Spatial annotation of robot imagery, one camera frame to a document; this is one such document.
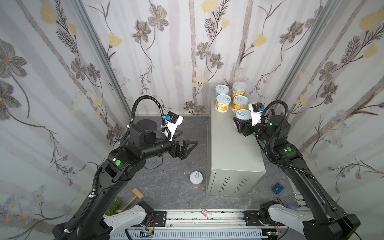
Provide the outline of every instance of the gray marble floor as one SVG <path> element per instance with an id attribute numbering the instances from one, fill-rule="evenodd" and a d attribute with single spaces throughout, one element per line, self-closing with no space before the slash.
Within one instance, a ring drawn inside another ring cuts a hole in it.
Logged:
<path id="1" fill-rule="evenodd" d="M 160 117 L 136 117 L 151 119 L 160 124 Z M 189 182 L 189 174 L 193 171 L 207 172 L 207 124 L 208 117 L 185 117 L 178 129 L 183 135 L 177 138 L 180 143 L 183 139 L 198 141 L 198 146 L 185 160 L 172 158 L 168 153 L 164 155 L 163 164 L 154 169 L 141 169 L 134 178 L 121 190 L 119 197 L 123 199 L 122 206 L 134 197 L 133 188 L 144 194 L 144 200 L 154 209 L 246 209 L 259 208 L 259 205 L 278 196 L 285 205 L 296 205 L 288 177 L 280 168 L 270 163 L 266 158 L 264 164 L 266 174 L 243 197 L 221 197 L 206 195 L 206 179 L 200 188 L 193 188 Z M 147 160 L 146 167 L 152 168 L 161 163 L 161 157 Z M 277 182 L 284 187 L 276 195 L 271 188 Z"/>

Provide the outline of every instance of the green object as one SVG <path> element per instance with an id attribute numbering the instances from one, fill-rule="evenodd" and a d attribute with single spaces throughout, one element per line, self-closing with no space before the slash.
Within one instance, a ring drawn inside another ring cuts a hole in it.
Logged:
<path id="1" fill-rule="evenodd" d="M 114 203 L 114 202 L 111 203 L 111 205 L 109 206 L 109 208 L 112 209 L 112 210 L 114 210 L 114 211 L 116 211 L 116 210 L 118 209 L 118 207 L 119 207 L 119 206 L 118 206 L 116 203 Z"/>
<path id="2" fill-rule="evenodd" d="M 119 197 L 115 197 L 115 199 L 113 199 L 113 202 L 116 203 L 117 206 L 120 206 L 122 200 L 121 200 L 121 198 L 119 198 Z"/>
<path id="3" fill-rule="evenodd" d="M 105 212 L 105 215 L 107 215 L 107 216 L 111 216 L 111 215 L 113 215 L 114 213 L 115 213 L 114 210 L 112 210 L 112 209 L 107 209 L 107 211 Z"/>

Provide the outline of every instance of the floral wallpaper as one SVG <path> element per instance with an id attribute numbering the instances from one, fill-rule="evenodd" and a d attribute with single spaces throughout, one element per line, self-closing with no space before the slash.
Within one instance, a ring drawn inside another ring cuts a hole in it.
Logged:
<path id="1" fill-rule="evenodd" d="M 218 84 L 247 84 L 272 101 L 326 1 L 83 0 L 127 102 L 143 94 L 164 110 L 209 114 Z M 157 114 L 143 102 L 138 114 Z"/>
<path id="2" fill-rule="evenodd" d="M 359 217 L 362 239 L 384 233 L 383 56 L 383 2 L 343 0 L 283 98 L 288 140 L 331 197 Z"/>
<path id="3" fill-rule="evenodd" d="M 52 239 L 127 117 L 70 2 L 2 2 L 0 36 L 1 237 Z"/>

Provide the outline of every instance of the gray flower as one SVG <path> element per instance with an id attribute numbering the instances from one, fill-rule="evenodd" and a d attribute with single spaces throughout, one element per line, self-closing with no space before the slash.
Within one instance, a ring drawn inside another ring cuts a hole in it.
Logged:
<path id="1" fill-rule="evenodd" d="M 0 121 L 10 119 L 8 108 L 18 108 L 20 102 L 11 96 L 13 86 L 0 80 Z"/>
<path id="2" fill-rule="evenodd" d="M 326 82 L 331 81 L 333 78 L 331 73 L 335 72 L 336 68 L 337 68 L 337 64 L 333 64 L 332 61 L 327 62 L 324 65 L 324 69 L 321 69 L 319 71 L 319 73 L 321 74 L 321 76 L 319 77 L 319 80 L 323 81 L 325 79 Z"/>
<path id="3" fill-rule="evenodd" d="M 116 137 L 121 137 L 121 135 L 122 135 L 122 127 L 120 126 L 120 124 L 118 122 L 116 123 L 116 126 L 115 126 L 113 132 L 114 132 Z"/>
<path id="4" fill-rule="evenodd" d="M 71 62 L 71 69 L 72 71 L 76 72 L 76 78 L 81 79 L 84 81 L 85 80 L 85 75 L 87 73 L 87 68 L 83 65 L 80 65 L 79 60 L 77 58 L 74 58 L 74 61 Z"/>
<path id="5" fill-rule="evenodd" d="M 148 23 L 144 21 L 139 22 L 136 20 L 135 29 L 137 30 L 137 33 L 132 34 L 132 37 L 135 38 L 135 42 L 140 43 L 141 38 L 148 42 L 148 34 L 151 33 L 151 29 L 149 28 Z"/>
<path id="6" fill-rule="evenodd" d="M 288 33 L 280 35 L 280 43 L 284 43 L 286 40 L 292 43 L 296 35 L 300 35 L 303 32 L 304 23 L 294 22 L 289 28 Z"/>
<path id="7" fill-rule="evenodd" d="M 208 50 L 208 42 L 206 43 L 199 43 L 197 45 L 197 49 L 199 50 L 196 55 L 200 55 L 200 59 L 204 59 L 205 57 L 209 57 L 211 55 L 211 51 Z"/>
<path id="8" fill-rule="evenodd" d="M 212 54 L 211 58 L 209 61 L 212 63 L 211 68 L 217 66 L 218 68 L 221 68 L 221 66 L 224 65 L 224 63 L 220 62 L 221 56 L 220 54 Z"/>
<path id="9" fill-rule="evenodd" d="M 185 107 L 184 107 L 184 109 L 185 110 L 189 110 L 189 109 L 193 109 L 193 106 L 194 106 L 195 104 L 192 102 L 192 101 L 189 101 L 189 102 L 185 102 Z"/>
<path id="10" fill-rule="evenodd" d="M 93 77 L 93 79 L 96 82 L 97 77 L 100 78 L 100 70 L 96 70 L 95 66 L 92 63 L 89 63 L 87 68 L 88 68 L 89 76 Z"/>
<path id="11" fill-rule="evenodd" d="M 324 104 L 333 102 L 332 94 L 336 94 L 338 86 L 333 82 L 328 83 L 324 86 L 324 92 L 320 95 L 321 98 L 325 98 Z"/>
<path id="12" fill-rule="evenodd" d="M 157 8 L 154 4 L 151 4 L 151 7 L 149 8 L 149 12 L 154 15 L 154 17 L 148 17 L 148 23 L 151 26 L 156 26 L 160 31 L 164 30 L 164 26 L 168 26 L 168 21 L 164 18 L 167 16 L 167 11 L 165 9 L 158 5 Z"/>
<path id="13" fill-rule="evenodd" d="M 25 77 L 26 71 L 20 67 L 23 65 L 26 65 L 26 60 L 15 56 L 13 46 L 0 40 L 0 78 L 8 78 L 12 72 L 19 77 Z"/>
<path id="14" fill-rule="evenodd" d="M 195 113 L 196 113 L 197 115 L 206 113 L 206 111 L 205 111 L 205 106 L 198 105 L 198 106 L 195 108 Z"/>
<path id="15" fill-rule="evenodd" d="M 304 27 L 305 28 L 311 28 L 314 26 L 314 24 L 316 23 L 321 11 L 323 10 L 323 6 L 320 6 L 318 9 L 315 10 L 314 12 L 314 18 L 308 18 L 307 21 L 305 22 L 305 25 Z"/>
<path id="16" fill-rule="evenodd" d="M 114 137 L 115 137 L 115 134 L 113 133 L 113 131 L 112 130 L 108 130 L 107 139 L 109 140 L 109 144 L 110 145 L 112 145 Z"/>

